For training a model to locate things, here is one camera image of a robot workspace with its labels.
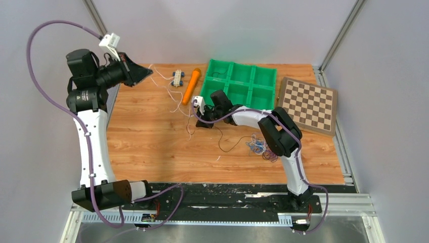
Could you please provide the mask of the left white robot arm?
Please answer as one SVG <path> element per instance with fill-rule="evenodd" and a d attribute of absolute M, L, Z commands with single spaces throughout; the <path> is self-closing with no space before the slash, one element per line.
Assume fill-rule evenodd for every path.
<path fill-rule="evenodd" d="M 88 211 L 123 206 L 133 201 L 143 210 L 153 207 L 155 196 L 148 182 L 117 180 L 111 167 L 108 145 L 108 89 L 124 84 L 133 87 L 153 74 L 153 70 L 134 63 L 126 53 L 108 57 L 100 65 L 88 49 L 66 56 L 72 77 L 66 104 L 74 115 L 81 152 L 80 188 L 71 193 L 72 201 Z"/>

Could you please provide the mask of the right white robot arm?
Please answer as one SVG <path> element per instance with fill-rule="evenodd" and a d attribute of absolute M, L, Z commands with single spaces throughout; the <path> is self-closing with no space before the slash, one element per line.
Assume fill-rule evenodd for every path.
<path fill-rule="evenodd" d="M 192 112 L 198 127 L 211 128 L 223 121 L 233 126 L 259 129 L 268 148 L 281 159 L 287 177 L 287 195 L 290 207 L 302 211 L 309 205 L 312 190 L 303 171 L 301 156 L 302 132 L 283 107 L 259 110 L 242 104 L 233 104 L 222 90 L 211 94 L 212 106 L 201 96 L 193 97 Z"/>

